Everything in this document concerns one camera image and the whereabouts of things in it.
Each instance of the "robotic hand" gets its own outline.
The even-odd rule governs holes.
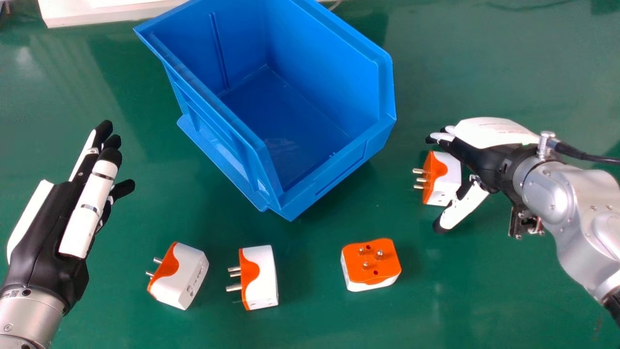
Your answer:
[[[513,204],[508,235],[544,234],[556,240],[566,273],[610,311],[620,326],[620,188],[609,173],[566,165],[559,154],[620,164],[540,136],[510,120],[479,117],[433,133],[437,143],[474,174],[433,227],[445,233],[489,195],[504,193]]]
[[[7,244],[9,271],[0,296],[0,348],[47,349],[82,298],[94,235],[132,180],[113,185],[121,140],[103,121],[88,137],[67,182],[41,181]]]

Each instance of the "blue storage container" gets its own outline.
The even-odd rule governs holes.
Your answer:
[[[295,219],[396,122],[390,56],[314,0],[192,0],[135,31],[179,127],[260,211]]]

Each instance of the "bolt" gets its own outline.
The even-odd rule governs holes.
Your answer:
[[[556,134],[552,131],[542,131],[538,140],[538,158],[546,160],[551,156],[551,148],[549,148],[549,139],[555,138]]]

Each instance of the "green tabletop surface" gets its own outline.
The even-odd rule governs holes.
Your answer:
[[[53,348],[620,345],[550,234],[507,237],[507,198],[490,196],[436,235],[441,208],[421,203],[411,173],[430,132],[476,116],[620,156],[620,1],[352,0],[335,13],[391,54],[398,120],[381,152],[287,222],[257,211],[176,126],[178,104],[137,22],[47,29],[36,2],[14,3],[0,22],[0,245],[38,182],[66,180],[104,119],[123,137],[118,177],[136,181],[96,238],[90,284]],[[379,237],[394,240],[400,278],[347,291],[340,250]],[[185,312],[146,292],[152,258],[176,240],[211,263]],[[246,312],[224,290],[226,268],[238,248],[265,244],[280,305]]]

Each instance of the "metal prong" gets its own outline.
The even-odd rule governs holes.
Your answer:
[[[226,292],[241,291],[241,284],[226,286]]]

